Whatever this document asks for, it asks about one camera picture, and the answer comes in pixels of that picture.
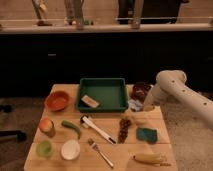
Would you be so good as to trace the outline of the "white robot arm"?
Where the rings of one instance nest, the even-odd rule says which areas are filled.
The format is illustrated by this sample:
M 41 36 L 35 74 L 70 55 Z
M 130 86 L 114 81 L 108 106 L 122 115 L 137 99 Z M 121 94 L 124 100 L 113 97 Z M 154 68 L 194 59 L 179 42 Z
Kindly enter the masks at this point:
M 163 70 L 156 75 L 156 84 L 149 90 L 143 110 L 150 111 L 163 104 L 171 95 L 193 110 L 213 130 L 213 101 L 185 85 L 187 75 L 182 70 Z

